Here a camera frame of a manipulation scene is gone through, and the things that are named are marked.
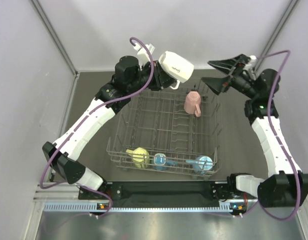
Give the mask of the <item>white mug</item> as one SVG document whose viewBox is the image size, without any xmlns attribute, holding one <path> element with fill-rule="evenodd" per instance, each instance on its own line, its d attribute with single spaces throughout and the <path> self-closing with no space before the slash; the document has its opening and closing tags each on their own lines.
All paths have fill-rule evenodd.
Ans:
<svg viewBox="0 0 308 240">
<path fill-rule="evenodd" d="M 176 85 L 170 86 L 173 90 L 188 81 L 194 71 L 194 65 L 190 61 L 171 51 L 165 51 L 158 61 L 162 69 L 176 80 Z"/>
</svg>

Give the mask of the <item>pink mug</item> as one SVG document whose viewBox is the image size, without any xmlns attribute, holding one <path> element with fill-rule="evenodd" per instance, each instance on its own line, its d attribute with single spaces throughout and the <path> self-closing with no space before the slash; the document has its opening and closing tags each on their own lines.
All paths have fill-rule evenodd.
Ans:
<svg viewBox="0 0 308 240">
<path fill-rule="evenodd" d="M 190 115 L 201 117 L 201 95 L 197 91 L 190 91 L 185 99 L 184 110 Z"/>
</svg>

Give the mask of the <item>yellow mug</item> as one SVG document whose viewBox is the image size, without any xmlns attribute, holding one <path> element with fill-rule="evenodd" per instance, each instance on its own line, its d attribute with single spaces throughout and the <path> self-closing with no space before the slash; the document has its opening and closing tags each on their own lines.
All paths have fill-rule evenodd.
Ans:
<svg viewBox="0 0 308 240">
<path fill-rule="evenodd" d="M 134 150 L 127 149 L 126 153 L 131 157 L 136 168 L 146 169 L 150 163 L 150 155 L 144 148 L 138 147 Z"/>
</svg>

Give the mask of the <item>blue floral mug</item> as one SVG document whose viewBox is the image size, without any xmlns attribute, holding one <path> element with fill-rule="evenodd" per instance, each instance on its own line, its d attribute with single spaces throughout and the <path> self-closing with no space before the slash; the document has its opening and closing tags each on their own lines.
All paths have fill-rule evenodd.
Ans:
<svg viewBox="0 0 308 240">
<path fill-rule="evenodd" d="M 167 167 L 177 167 L 178 163 L 172 159 L 167 158 L 165 154 L 157 153 L 154 155 L 152 164 L 157 171 L 164 171 Z"/>
</svg>

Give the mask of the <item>plain blue mug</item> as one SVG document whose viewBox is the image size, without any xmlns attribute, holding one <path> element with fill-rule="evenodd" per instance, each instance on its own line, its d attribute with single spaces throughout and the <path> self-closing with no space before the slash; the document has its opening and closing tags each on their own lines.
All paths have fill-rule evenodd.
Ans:
<svg viewBox="0 0 308 240">
<path fill-rule="evenodd" d="M 193 171 L 198 175 L 204 175 L 207 171 L 212 170 L 213 160 L 205 155 L 197 157 L 195 160 L 188 159 L 186 163 L 192 165 Z"/>
</svg>

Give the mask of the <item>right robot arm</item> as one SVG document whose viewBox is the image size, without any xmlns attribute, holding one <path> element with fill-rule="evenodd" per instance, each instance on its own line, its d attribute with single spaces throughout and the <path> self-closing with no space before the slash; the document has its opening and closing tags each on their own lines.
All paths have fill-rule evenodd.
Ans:
<svg viewBox="0 0 308 240">
<path fill-rule="evenodd" d="M 280 129 L 273 99 L 279 89 L 280 71 L 266 68 L 258 74 L 253 67 L 256 60 L 257 57 L 244 54 L 210 60 L 208 64 L 225 76 L 201 78 L 216 95 L 233 88 L 249 98 L 244 113 L 258 137 L 267 164 L 267 179 L 234 173 L 227 192 L 232 198 L 248 193 L 264 208 L 299 207 L 308 195 L 308 173 L 303 173 L 291 156 Z"/>
</svg>

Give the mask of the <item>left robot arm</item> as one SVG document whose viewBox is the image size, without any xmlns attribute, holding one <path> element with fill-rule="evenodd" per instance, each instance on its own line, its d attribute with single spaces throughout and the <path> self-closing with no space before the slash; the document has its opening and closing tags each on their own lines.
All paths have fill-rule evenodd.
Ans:
<svg viewBox="0 0 308 240">
<path fill-rule="evenodd" d="M 130 99 L 149 88 L 177 89 L 193 73 L 194 66 L 181 56 L 166 51 L 159 60 L 145 55 L 140 59 L 123 56 L 115 65 L 111 80 L 100 88 L 78 120 L 54 142 L 46 142 L 43 153 L 46 169 L 56 171 L 70 185 L 89 189 L 93 197 L 105 196 L 106 181 L 78 162 L 81 152 L 98 130 L 111 120 Z"/>
</svg>

